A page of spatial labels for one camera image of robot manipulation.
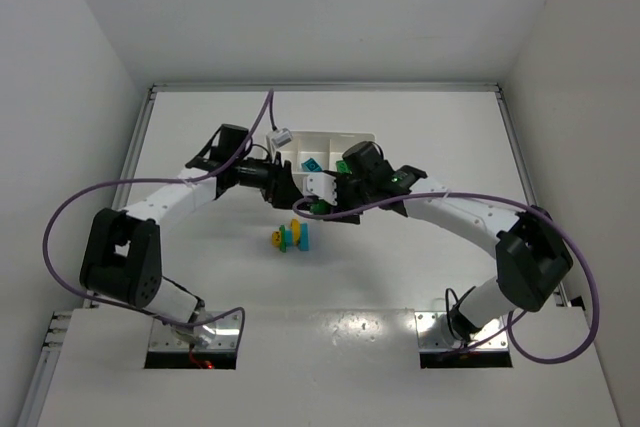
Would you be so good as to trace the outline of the small green lego brick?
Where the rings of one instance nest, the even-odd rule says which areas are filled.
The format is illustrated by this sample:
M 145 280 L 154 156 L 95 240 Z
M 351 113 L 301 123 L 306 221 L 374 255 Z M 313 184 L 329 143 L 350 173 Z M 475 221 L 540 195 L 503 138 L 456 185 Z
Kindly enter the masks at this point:
M 325 201 L 319 200 L 310 206 L 310 213 L 313 215 L 326 215 L 330 212 L 330 205 Z

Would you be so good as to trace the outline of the green rectangular lego brick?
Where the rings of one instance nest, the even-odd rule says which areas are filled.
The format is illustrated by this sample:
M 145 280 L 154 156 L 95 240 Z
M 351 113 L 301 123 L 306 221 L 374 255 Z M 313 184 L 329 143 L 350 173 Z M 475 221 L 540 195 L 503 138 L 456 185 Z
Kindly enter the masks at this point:
M 343 174 L 351 173 L 351 169 L 349 168 L 348 164 L 344 160 L 338 160 L 335 166 L 336 166 L 336 170 L 339 173 L 343 173 Z

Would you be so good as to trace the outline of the yellow arch lego brick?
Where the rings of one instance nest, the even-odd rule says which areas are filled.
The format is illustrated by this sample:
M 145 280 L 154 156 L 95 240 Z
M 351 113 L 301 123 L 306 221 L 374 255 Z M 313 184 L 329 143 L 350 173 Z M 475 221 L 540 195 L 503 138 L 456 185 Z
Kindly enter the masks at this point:
M 290 238 L 293 245 L 297 245 L 301 238 L 301 224 L 297 219 L 290 222 Z

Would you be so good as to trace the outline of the blue curved lego brick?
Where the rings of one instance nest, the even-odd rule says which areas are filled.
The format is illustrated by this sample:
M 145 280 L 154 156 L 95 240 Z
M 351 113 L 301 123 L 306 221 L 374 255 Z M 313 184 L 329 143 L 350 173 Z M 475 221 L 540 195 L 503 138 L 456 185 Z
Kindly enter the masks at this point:
M 301 163 L 301 168 L 304 172 L 322 172 L 323 168 L 313 158 L 309 158 Z

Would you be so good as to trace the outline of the blue rectangular lego brick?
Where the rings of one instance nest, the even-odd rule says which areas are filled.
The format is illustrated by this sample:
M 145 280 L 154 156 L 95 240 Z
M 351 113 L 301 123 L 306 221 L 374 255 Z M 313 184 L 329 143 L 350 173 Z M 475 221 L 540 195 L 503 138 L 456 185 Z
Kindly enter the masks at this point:
M 300 251 L 307 252 L 310 250 L 310 238 L 307 223 L 301 223 L 299 227 L 298 248 Z

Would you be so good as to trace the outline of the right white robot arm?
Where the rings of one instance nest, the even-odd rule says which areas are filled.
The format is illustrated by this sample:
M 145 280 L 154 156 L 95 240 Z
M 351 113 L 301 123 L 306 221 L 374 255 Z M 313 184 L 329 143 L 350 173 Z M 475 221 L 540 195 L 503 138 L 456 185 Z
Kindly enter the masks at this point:
M 371 141 L 342 156 L 345 172 L 314 172 L 303 191 L 328 205 L 330 213 L 378 203 L 404 217 L 426 221 L 471 242 L 496 262 L 496 273 L 467 291 L 442 324 L 454 343 L 470 342 L 488 322 L 515 309 L 539 311 L 573 261 L 547 212 L 511 211 L 480 200 L 456 198 L 428 174 L 404 165 L 393 168 Z

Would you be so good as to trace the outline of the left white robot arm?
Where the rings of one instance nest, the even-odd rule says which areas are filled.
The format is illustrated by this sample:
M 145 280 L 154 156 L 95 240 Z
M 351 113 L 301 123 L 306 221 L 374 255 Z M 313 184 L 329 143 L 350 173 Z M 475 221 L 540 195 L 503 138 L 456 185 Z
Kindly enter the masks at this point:
M 235 186 L 254 188 L 277 209 L 302 194 L 290 161 L 249 157 L 248 129 L 224 124 L 169 184 L 121 210 L 99 211 L 91 226 L 79 281 L 86 289 L 187 330 L 204 302 L 163 276 L 163 234 Z

